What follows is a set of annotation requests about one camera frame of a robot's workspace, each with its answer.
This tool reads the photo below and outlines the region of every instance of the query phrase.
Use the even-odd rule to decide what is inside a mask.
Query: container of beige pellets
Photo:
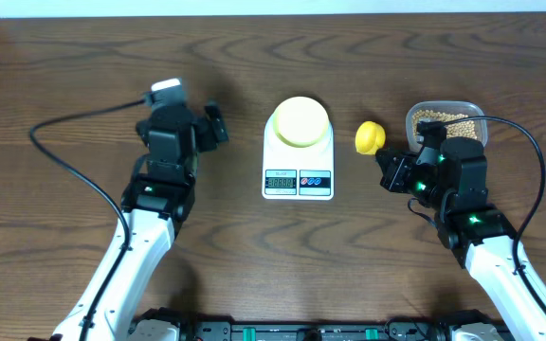
[[[482,109],[469,102],[454,100],[424,101],[414,105],[406,115],[406,134],[409,149],[421,150],[423,137],[416,133],[419,121],[451,121],[462,117],[483,116]],[[479,140],[484,146],[488,142],[485,120],[467,121],[447,126],[447,137],[465,136]]]

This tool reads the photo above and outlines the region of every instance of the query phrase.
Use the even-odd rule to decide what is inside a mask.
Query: wood grain surface
[[[406,145],[422,100],[469,100],[515,120],[546,158],[546,14],[0,20],[0,340],[49,335],[79,299],[115,217],[41,156],[28,128],[137,99],[183,77],[191,105],[217,99],[230,142],[203,154],[196,203],[138,312],[169,307],[238,320],[385,320],[480,309],[499,317],[436,232],[378,186],[355,152],[366,120]],[[336,133],[330,202],[266,201],[263,129],[283,99],[309,95]],[[145,152],[137,107],[41,138],[119,198]],[[515,225],[534,201],[532,147],[489,123],[490,200]],[[546,193],[525,234],[546,283]]]

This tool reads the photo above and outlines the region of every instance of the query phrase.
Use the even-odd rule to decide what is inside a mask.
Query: plastic container
[[[483,111],[479,106],[463,101],[455,100],[432,100],[424,101],[414,105],[406,115],[406,135],[408,136],[409,149],[413,152],[419,152],[422,145],[417,142],[414,130],[412,127],[412,117],[419,110],[432,110],[446,114],[458,115],[465,114],[467,116],[483,116]],[[485,120],[475,121],[475,136],[484,145],[488,143],[488,126]]]

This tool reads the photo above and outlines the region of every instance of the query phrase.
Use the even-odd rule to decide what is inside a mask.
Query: kitchen scale
[[[280,104],[264,127],[263,197],[330,200],[334,196],[334,134],[314,99]]]

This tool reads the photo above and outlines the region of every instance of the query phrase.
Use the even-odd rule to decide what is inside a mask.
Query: white wall
[[[0,18],[546,11],[546,0],[0,0]]]

